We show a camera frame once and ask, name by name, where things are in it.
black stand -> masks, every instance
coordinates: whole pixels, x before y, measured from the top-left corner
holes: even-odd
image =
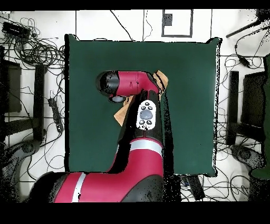
[[[230,36],[233,36],[237,33],[240,33],[246,29],[249,29],[253,26],[257,26],[257,25],[260,25],[261,22],[263,22],[264,20],[269,20],[270,19],[270,10],[265,10],[265,9],[261,9],[261,10],[256,10],[256,16],[258,17],[258,19],[254,22],[254,23],[251,23],[247,26],[244,26],[243,28],[233,32],[233,33],[230,33],[226,36],[226,38],[229,38]]]
[[[258,142],[264,142],[265,133],[262,127],[255,127],[252,126],[252,124],[249,125],[237,122],[238,84],[239,84],[239,72],[231,71],[229,74],[229,96],[228,96],[228,115],[227,115],[228,123],[226,132],[226,145],[229,146],[234,145],[237,134],[246,136],[248,138],[252,138]]]

black border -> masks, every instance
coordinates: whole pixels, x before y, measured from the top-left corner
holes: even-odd
[[[70,60],[70,40],[69,40],[69,34],[65,34],[64,36],[65,39],[65,50],[64,50],[64,56],[65,56],[65,67],[64,67],[64,79],[65,79],[65,86],[66,86],[66,91],[65,91],[65,97],[67,97],[65,101],[65,106],[67,110],[65,110],[65,157],[64,157],[64,166],[65,166],[65,171],[69,172],[69,157],[70,157],[70,130],[69,130],[69,117],[70,117],[70,103],[69,103],[69,98],[70,98],[70,93],[69,93],[69,88],[70,88],[70,83],[69,83],[69,60]]]

black chair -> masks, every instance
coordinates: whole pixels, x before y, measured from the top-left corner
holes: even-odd
[[[257,20],[254,23],[251,23],[251,24],[244,26],[243,28],[241,28],[233,33],[228,34],[226,36],[226,38],[229,38],[230,36],[233,36],[237,33],[240,33],[240,32],[242,32],[246,29],[249,29],[253,26],[260,25],[261,22],[263,22],[265,20],[270,20],[270,10],[266,10],[266,9],[256,10],[256,16],[257,16]]]
[[[243,107],[240,123],[238,113],[239,72],[229,75],[228,124],[226,144],[232,150],[233,158],[244,163],[250,175],[249,201],[270,201],[270,54],[263,58],[265,71],[247,74],[244,79]],[[235,145],[236,135],[252,138],[261,143],[262,153]]]

black frame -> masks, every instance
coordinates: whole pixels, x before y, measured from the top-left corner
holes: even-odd
[[[165,14],[165,10],[162,10],[162,33],[161,33],[161,37],[163,37],[163,38],[192,38],[193,10],[191,10],[191,13],[190,13],[190,33],[189,33],[189,35],[164,35],[164,26],[166,26],[166,23],[167,23],[166,16],[172,17],[172,14]]]
[[[5,122],[5,108],[7,104],[8,89],[8,66],[4,60],[4,47],[0,47],[0,142],[4,142],[7,135],[13,135],[24,130],[33,129],[34,140],[39,142],[43,141],[44,136],[44,75],[47,72],[47,67],[43,64],[35,66],[35,88],[34,88],[34,105],[33,105],[33,118],[14,120]]]

gray button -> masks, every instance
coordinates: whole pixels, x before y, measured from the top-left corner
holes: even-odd
[[[149,119],[152,119],[152,117],[153,117],[153,114],[152,114],[152,112],[149,111],[149,110],[143,110],[143,111],[141,111],[141,113],[140,113],[140,118],[141,118],[141,119],[149,120]]]

